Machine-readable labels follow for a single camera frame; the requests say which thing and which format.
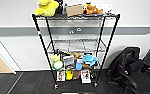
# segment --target black metal frame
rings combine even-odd
[[[49,63],[49,66],[50,66],[50,69],[51,69],[51,73],[52,73],[52,76],[53,76],[53,79],[55,81],[55,89],[56,89],[56,86],[58,86],[57,82],[56,82],[56,78],[54,76],[54,72],[53,72],[53,69],[51,67],[51,63],[50,63],[50,60],[49,60],[49,56],[48,56],[48,52],[47,52],[47,49],[45,47],[45,44],[44,44],[44,41],[43,41],[43,38],[42,38],[42,34],[40,32],[40,28],[38,26],[38,22],[37,20],[46,20],[46,23],[47,23],[47,28],[48,28],[48,32],[49,32],[49,36],[50,36],[50,43],[49,44],[52,44],[52,48],[53,48],[53,51],[55,52],[55,48],[54,48],[54,41],[52,39],[52,34],[51,34],[51,31],[50,31],[50,27],[49,27],[49,23],[48,23],[48,20],[102,20],[102,26],[101,26],[101,30],[100,30],[100,35],[99,35],[99,41],[98,41],[98,44],[97,44],[97,50],[96,50],[96,56],[98,55],[98,49],[99,49],[99,45],[100,45],[100,42],[102,42],[101,38],[102,38],[102,33],[103,33],[103,28],[104,28],[104,23],[105,23],[105,19],[107,17],[114,17],[116,18],[116,21],[115,21],[115,24],[114,24],[114,27],[112,29],[112,32],[111,32],[111,36],[110,36],[110,39],[109,39],[109,42],[108,42],[108,46],[106,47],[106,52],[105,52],[105,55],[103,57],[103,60],[102,60],[102,64],[100,66],[100,71],[99,71],[99,74],[98,76],[96,77],[96,81],[95,81],[95,87],[98,83],[98,80],[99,80],[99,77],[100,77],[100,74],[101,74],[101,71],[102,71],[102,67],[105,63],[105,59],[107,57],[107,54],[108,54],[108,51],[109,51],[109,47],[110,47],[110,44],[111,44],[111,41],[112,41],[112,38],[113,38],[113,35],[115,33],[115,30],[116,30],[116,26],[117,26],[117,23],[118,23],[118,20],[120,19],[120,14],[118,15],[114,15],[114,14],[110,14],[110,15],[101,15],[101,16],[96,16],[96,17],[84,17],[84,16],[73,16],[73,17],[66,17],[66,15],[55,15],[54,17],[43,17],[43,16],[40,16],[40,15],[35,15],[35,14],[32,14],[32,18],[35,22],[35,26],[36,26],[36,29],[38,31],[38,35],[40,37],[40,40],[41,40],[41,43],[42,43],[42,46],[43,46],[43,49],[44,49],[44,52],[45,52],[45,55],[47,57],[47,60],[48,60],[48,63]]]

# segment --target shelf post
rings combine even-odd
[[[50,37],[50,40],[51,40],[51,43],[52,43],[52,48],[53,48],[53,51],[54,51],[54,54],[55,54],[55,47],[54,47],[54,44],[53,44],[52,34],[51,34],[51,31],[50,31],[49,22],[48,22],[47,17],[45,17],[45,20],[46,20],[46,25],[47,25],[48,32],[49,32],[49,37]]]
[[[41,32],[40,32],[40,28],[39,28],[38,23],[37,23],[36,15],[32,14],[32,18],[33,18],[33,20],[34,20],[34,22],[35,22],[35,26],[36,26],[36,29],[37,29],[39,38],[40,38],[40,40],[41,40],[41,43],[42,43],[42,46],[43,46],[43,49],[44,49],[46,58],[47,58],[47,60],[48,60],[48,63],[49,63],[50,69],[51,69],[51,73],[52,73],[53,79],[54,79],[54,81],[55,81],[55,86],[58,86],[58,84],[57,84],[57,82],[56,82],[56,78],[55,78],[54,73],[53,73],[53,69],[52,69],[50,60],[49,60],[48,52],[47,52],[47,50],[46,50],[45,43],[44,43],[43,38],[42,38],[42,34],[41,34]]]
[[[100,45],[100,41],[101,41],[101,37],[102,37],[102,32],[103,32],[103,29],[104,29],[105,18],[106,17],[104,17],[104,19],[102,21],[102,26],[101,26],[101,30],[100,30],[100,34],[99,34],[99,41],[98,41],[98,44],[97,44],[96,57],[98,55],[98,49],[99,49],[99,45]]]
[[[118,15],[116,16],[116,21],[115,21],[114,27],[113,27],[112,32],[111,32],[111,36],[110,36],[110,39],[109,39],[109,42],[108,42],[108,46],[107,46],[107,48],[106,48],[106,52],[105,52],[105,55],[104,55],[104,58],[103,58],[103,61],[102,61],[101,67],[100,67],[99,74],[98,74],[97,79],[96,79],[96,83],[98,82],[98,79],[99,79],[100,74],[101,74],[101,72],[102,72],[102,67],[103,67],[103,65],[104,65],[104,63],[105,63],[105,59],[106,59],[106,56],[107,56],[107,54],[108,54],[109,47],[110,47],[110,44],[111,44],[113,35],[114,35],[114,33],[115,33],[116,26],[117,26],[117,24],[118,24],[118,20],[119,20],[119,19],[120,19],[120,14],[118,14]]]

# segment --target yellow plush toy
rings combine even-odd
[[[55,14],[55,10],[59,6],[59,3],[54,0],[39,0],[40,7],[35,10],[35,15],[42,15],[51,17]]]

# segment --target package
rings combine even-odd
[[[83,13],[83,6],[82,4],[77,4],[73,6],[67,6],[66,7],[67,16],[73,16]]]

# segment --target caster wheel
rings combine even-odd
[[[94,83],[94,87],[97,87],[97,85],[98,85],[97,83]]]
[[[58,86],[59,86],[59,85],[55,84],[55,89],[58,89]]]

